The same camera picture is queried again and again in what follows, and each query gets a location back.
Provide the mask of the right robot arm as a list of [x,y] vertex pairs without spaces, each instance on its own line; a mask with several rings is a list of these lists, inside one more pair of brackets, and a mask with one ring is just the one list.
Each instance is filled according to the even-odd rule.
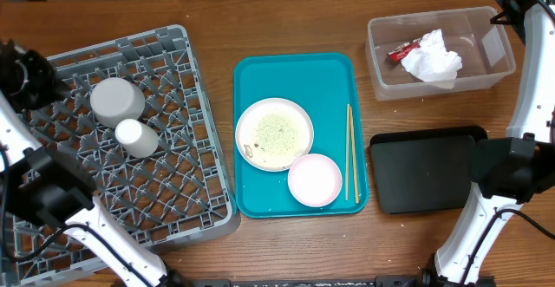
[[415,286],[493,286],[480,267],[512,216],[554,186],[554,0],[495,0],[494,25],[510,25],[526,46],[519,96],[505,137],[479,141],[471,189],[445,244]]

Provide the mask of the white paper cup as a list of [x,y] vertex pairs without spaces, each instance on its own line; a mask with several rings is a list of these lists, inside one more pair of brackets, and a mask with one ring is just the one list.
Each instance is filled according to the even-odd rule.
[[159,135],[150,127],[134,119],[121,121],[115,136],[125,150],[135,158],[146,158],[158,147]]

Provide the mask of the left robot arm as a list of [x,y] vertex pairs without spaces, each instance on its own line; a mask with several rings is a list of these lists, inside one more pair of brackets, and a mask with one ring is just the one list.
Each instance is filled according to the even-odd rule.
[[1,213],[47,225],[55,233],[13,263],[39,257],[62,234],[90,249],[127,286],[184,286],[178,272],[134,240],[95,196],[96,184],[77,160],[45,147],[18,118],[69,95],[47,59],[13,41],[1,44]]

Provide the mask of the grey round bowl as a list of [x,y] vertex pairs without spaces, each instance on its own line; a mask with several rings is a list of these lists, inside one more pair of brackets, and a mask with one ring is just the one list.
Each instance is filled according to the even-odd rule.
[[139,87],[118,77],[97,83],[90,95],[95,118],[106,127],[116,127],[125,119],[138,119],[145,103],[145,96]]

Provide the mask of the white napkin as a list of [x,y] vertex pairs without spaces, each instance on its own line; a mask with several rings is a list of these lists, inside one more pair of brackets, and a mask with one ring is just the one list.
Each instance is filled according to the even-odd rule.
[[447,50],[442,30],[425,34],[418,44],[401,59],[402,67],[423,82],[438,88],[453,88],[462,60],[456,52]]

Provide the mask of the red sauce packet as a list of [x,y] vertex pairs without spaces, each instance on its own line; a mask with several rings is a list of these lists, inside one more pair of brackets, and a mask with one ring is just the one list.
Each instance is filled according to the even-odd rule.
[[417,49],[420,47],[420,38],[414,39],[411,42],[405,42],[392,51],[387,53],[387,57],[393,62],[399,62],[403,58],[405,58],[413,49]]

